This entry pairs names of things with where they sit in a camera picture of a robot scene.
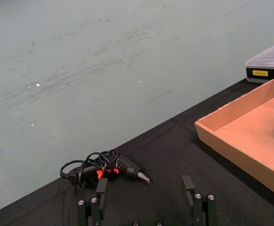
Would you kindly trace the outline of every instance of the glue gun nozzle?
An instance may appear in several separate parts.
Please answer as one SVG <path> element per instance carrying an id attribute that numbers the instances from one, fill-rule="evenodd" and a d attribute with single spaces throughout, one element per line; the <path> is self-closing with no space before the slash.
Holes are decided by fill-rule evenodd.
<path id="1" fill-rule="evenodd" d="M 145 180 L 148 184 L 150 183 L 150 180 L 147 176 L 145 176 L 142 172 L 139 172 L 137 174 L 137 177 L 140 178 L 141 180 Z"/>

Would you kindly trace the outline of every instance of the black fabric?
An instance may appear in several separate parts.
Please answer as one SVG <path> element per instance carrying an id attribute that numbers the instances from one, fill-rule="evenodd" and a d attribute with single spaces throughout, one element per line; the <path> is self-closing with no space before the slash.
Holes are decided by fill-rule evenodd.
<path id="1" fill-rule="evenodd" d="M 109 182 L 104 225 L 158 218 L 184 222 L 181 175 L 186 174 L 197 191 L 216 196 L 220 225 L 274 226 L 274 193 L 202 143 L 194 127 L 198 118 L 255 87 L 241 81 L 118 147 L 145 169 L 151 184 L 127 178 Z M 57 179 L 1 209 L 0 226 L 75 226 L 77 201 L 94 191 Z"/>

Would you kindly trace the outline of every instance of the gray wall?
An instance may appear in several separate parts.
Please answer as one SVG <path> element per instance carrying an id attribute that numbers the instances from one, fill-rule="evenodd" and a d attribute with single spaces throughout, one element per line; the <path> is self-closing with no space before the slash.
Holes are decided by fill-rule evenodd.
<path id="1" fill-rule="evenodd" d="M 272 45 L 274 0 L 0 1 L 0 208 L 243 79 Z"/>

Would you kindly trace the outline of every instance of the silver screw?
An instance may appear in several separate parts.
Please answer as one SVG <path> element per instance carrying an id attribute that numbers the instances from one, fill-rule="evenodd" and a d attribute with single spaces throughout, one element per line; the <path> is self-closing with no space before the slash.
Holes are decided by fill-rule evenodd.
<path id="1" fill-rule="evenodd" d="M 195 194 L 195 197 L 196 197 L 197 199 L 200 199 L 202 196 L 201 196 L 200 194 Z"/>
<path id="2" fill-rule="evenodd" d="M 214 200 L 214 196 L 210 194 L 210 195 L 208 195 L 208 199 Z"/>
<path id="3" fill-rule="evenodd" d="M 78 201 L 78 205 L 82 206 L 84 204 L 84 201 L 83 200 L 79 200 Z"/>

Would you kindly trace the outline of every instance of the clear plastic lid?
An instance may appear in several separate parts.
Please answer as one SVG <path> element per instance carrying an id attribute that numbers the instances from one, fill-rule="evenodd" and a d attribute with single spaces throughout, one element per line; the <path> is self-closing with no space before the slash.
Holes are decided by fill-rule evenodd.
<path id="1" fill-rule="evenodd" d="M 246 68 L 274 69 L 274 46 L 248 60 Z"/>

